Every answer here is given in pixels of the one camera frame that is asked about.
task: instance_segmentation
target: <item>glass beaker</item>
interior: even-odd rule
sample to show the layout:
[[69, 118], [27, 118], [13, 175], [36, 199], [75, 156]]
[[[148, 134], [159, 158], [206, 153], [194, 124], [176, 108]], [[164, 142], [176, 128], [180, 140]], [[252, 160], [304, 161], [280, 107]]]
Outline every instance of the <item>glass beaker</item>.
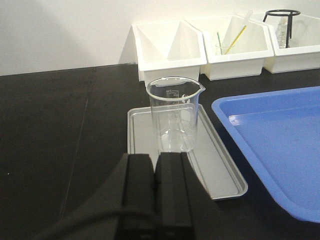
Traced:
[[217, 43], [215, 45], [215, 55], [226, 55], [233, 54], [235, 49], [235, 45], [229, 43]]
[[205, 90], [186, 77], [163, 77], [148, 84], [153, 128], [161, 152], [188, 152], [197, 141], [198, 99]]

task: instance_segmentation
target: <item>pipette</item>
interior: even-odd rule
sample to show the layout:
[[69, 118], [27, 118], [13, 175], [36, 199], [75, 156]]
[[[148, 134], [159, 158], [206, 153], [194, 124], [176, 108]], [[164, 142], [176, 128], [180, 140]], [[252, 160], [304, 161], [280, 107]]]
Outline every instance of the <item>pipette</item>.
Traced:
[[249, 10], [247, 12], [247, 14], [245, 15], [244, 17], [244, 20], [243, 20], [243, 27], [241, 28], [240, 32], [238, 33], [238, 35], [235, 37], [235, 39], [232, 41], [232, 43], [230, 44], [230, 46], [227, 48], [227, 50], [225, 51], [225, 54], [227, 54], [230, 49], [233, 47], [233, 45], [235, 45], [236, 41], [238, 40], [238, 38], [240, 37], [240, 35], [244, 32], [244, 30], [246, 29], [247, 27], [247, 24], [249, 22], [249, 19], [251, 18], [253, 14], [253, 11], [252, 10]]
[[219, 35], [219, 32], [218, 32], [218, 31], [216, 32], [216, 35], [218, 36], [219, 47], [220, 47], [220, 53], [221, 53], [221, 55], [222, 55], [221, 40], [220, 40], [220, 35]]

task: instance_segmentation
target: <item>yellow stick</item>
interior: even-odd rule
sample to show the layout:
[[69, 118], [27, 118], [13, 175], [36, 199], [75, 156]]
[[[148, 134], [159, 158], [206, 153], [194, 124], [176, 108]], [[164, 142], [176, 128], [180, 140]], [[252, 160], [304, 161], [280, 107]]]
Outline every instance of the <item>yellow stick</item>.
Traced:
[[233, 45], [235, 45], [236, 41], [238, 40], [238, 38], [240, 37], [240, 35], [244, 32], [244, 30], [246, 29], [247, 25], [244, 25], [243, 28], [241, 29], [241, 31], [238, 33], [238, 35], [235, 37], [235, 39], [233, 40], [233, 42], [231, 43], [231, 45], [228, 47], [228, 49], [225, 51], [225, 54], [227, 54], [230, 49], [233, 47]]

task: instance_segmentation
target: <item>ring stand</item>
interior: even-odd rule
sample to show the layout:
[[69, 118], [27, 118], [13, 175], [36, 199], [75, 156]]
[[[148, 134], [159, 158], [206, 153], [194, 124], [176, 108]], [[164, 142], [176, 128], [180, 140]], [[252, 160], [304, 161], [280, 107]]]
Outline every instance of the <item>ring stand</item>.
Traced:
[[289, 47], [289, 37], [292, 38], [292, 20], [293, 16], [300, 15], [301, 12], [296, 10], [288, 10], [288, 9], [276, 9], [269, 10], [265, 12], [265, 16], [263, 22], [266, 21], [267, 16], [275, 16], [275, 17], [288, 17], [288, 24], [286, 28], [286, 38], [285, 38], [285, 48]]

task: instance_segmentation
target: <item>white plastic bin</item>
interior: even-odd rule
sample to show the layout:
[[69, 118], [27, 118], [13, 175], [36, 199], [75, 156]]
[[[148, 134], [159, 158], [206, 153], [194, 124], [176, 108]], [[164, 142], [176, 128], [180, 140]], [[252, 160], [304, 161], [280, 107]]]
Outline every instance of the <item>white plastic bin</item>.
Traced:
[[162, 77], [199, 79], [206, 64], [202, 33], [185, 20], [132, 25], [139, 81]]
[[216, 54], [219, 44], [217, 32], [223, 43], [232, 43], [243, 28], [244, 19], [240, 16], [216, 16], [187, 19], [203, 34], [207, 64], [201, 67], [201, 73], [210, 80], [260, 75], [265, 59], [274, 55], [268, 28], [254, 21], [247, 23], [232, 48], [232, 53]]
[[289, 48], [279, 48], [276, 31], [280, 16], [254, 13], [252, 19], [268, 26], [274, 57], [265, 61], [264, 68], [271, 73], [291, 72], [320, 68], [320, 18], [297, 15], [292, 17], [292, 39]]

